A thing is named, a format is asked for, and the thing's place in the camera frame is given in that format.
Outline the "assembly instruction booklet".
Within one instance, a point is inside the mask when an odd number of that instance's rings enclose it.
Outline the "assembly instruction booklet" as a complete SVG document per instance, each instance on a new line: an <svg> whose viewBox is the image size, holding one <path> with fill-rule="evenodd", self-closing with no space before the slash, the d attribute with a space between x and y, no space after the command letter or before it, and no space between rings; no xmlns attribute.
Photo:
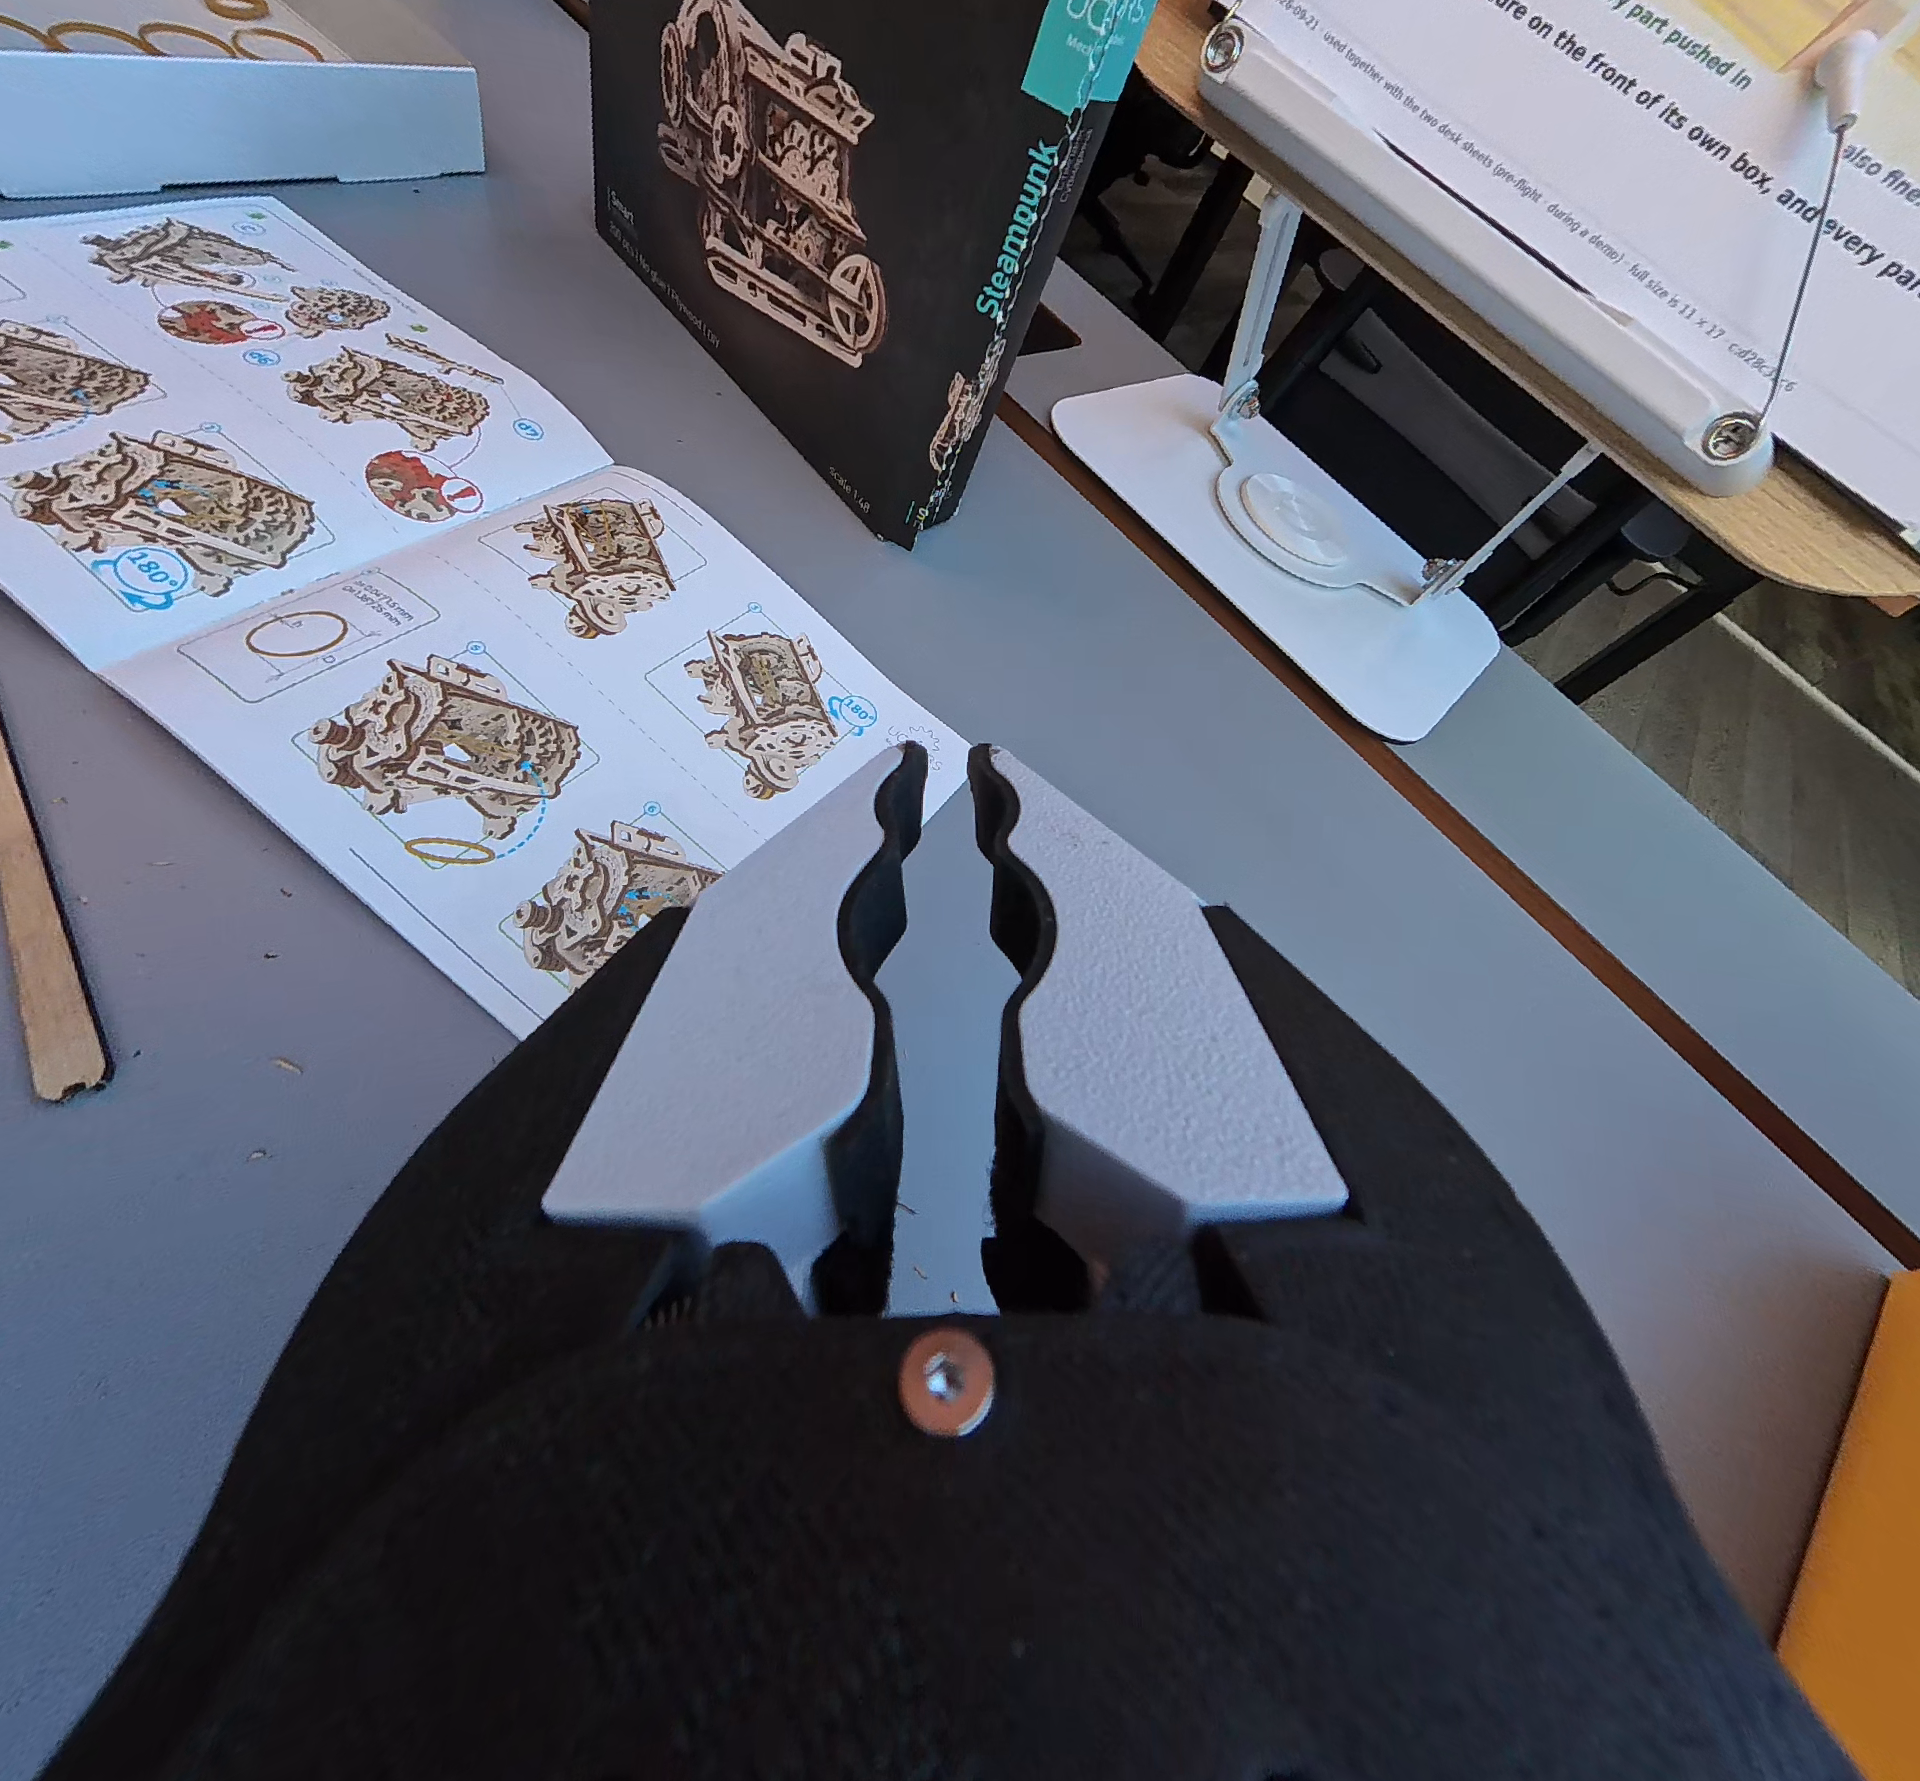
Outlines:
<svg viewBox="0 0 1920 1781"><path fill-rule="evenodd" d="M5 592L518 1034L889 744L716 519L275 198L2 234Z"/></svg>

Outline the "white cardboard tray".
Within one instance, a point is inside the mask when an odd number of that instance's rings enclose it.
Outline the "white cardboard tray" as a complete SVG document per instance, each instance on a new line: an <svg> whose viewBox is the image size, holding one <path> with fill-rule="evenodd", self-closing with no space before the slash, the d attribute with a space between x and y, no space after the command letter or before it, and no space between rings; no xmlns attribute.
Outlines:
<svg viewBox="0 0 1920 1781"><path fill-rule="evenodd" d="M397 0L286 0L342 64L2 53L12 198L389 182L487 166L472 65Z"/></svg>

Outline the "white document stand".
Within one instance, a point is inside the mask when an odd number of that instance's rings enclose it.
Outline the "white document stand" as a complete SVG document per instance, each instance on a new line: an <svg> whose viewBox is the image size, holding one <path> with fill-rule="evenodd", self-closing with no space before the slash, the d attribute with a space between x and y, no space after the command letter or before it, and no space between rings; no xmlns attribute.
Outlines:
<svg viewBox="0 0 1920 1781"><path fill-rule="evenodd" d="M1235 0L1199 59L1202 97L1281 164L1223 381L1074 395L1052 427L1217 592L1386 741L1415 743L1493 661L1467 579L1606 450L1636 442L1715 496L1770 470L1777 394L1753 406L1634 316L1522 257L1360 123ZM1580 447L1465 558L1424 558L1262 415L1262 344L1304 212L1394 250L1456 331L1515 344L1586 408Z"/></svg>

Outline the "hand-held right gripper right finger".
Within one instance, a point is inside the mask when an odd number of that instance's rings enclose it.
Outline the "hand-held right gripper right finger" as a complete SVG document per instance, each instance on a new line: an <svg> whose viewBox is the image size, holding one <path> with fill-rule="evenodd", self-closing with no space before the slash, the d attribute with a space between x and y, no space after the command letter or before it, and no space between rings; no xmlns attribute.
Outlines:
<svg viewBox="0 0 1920 1781"><path fill-rule="evenodd" d="M1319 1216L1347 1186L1204 904L1012 753L970 753L1000 1025L993 1234L1003 1310L1076 1310L1199 1226Z"/></svg>

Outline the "black model kit box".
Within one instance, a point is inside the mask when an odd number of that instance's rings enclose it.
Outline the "black model kit box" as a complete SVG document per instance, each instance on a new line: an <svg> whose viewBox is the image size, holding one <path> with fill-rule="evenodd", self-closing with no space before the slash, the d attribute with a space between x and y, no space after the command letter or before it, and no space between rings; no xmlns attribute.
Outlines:
<svg viewBox="0 0 1920 1781"><path fill-rule="evenodd" d="M603 237L897 545L958 506L1160 0L589 0Z"/></svg>

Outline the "yellow plastic bin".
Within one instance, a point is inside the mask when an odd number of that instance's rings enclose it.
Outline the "yellow plastic bin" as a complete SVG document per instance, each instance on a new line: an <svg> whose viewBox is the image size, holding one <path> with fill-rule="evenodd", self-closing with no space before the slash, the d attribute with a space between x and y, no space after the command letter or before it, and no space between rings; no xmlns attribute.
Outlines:
<svg viewBox="0 0 1920 1781"><path fill-rule="evenodd" d="M1919 1774L1917 1272L1886 1288L1778 1652L1863 1774Z"/></svg>

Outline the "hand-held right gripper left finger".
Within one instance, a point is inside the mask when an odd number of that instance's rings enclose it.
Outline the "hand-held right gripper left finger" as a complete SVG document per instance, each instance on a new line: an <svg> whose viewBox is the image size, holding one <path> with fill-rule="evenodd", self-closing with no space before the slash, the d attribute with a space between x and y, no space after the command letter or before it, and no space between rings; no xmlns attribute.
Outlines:
<svg viewBox="0 0 1920 1781"><path fill-rule="evenodd" d="M825 1313L881 1313L903 1108L881 965L927 754L882 751L711 887L544 1194L557 1222L757 1241Z"/></svg>

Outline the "printed instruction sheet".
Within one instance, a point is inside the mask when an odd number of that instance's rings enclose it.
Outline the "printed instruction sheet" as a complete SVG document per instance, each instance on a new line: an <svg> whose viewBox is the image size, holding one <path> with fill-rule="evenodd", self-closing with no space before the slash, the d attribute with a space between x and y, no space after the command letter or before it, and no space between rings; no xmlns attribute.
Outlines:
<svg viewBox="0 0 1920 1781"><path fill-rule="evenodd" d="M1242 20L1917 537L1917 0L1248 0Z"/></svg>

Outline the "thin wooden strip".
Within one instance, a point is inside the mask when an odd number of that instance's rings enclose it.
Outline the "thin wooden strip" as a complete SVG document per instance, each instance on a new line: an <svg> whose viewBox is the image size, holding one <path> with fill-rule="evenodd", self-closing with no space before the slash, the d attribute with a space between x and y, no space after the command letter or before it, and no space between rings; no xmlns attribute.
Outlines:
<svg viewBox="0 0 1920 1781"><path fill-rule="evenodd" d="M2 904L36 1095L60 1104L110 1082L112 1056L41 832L2 741Z"/></svg>

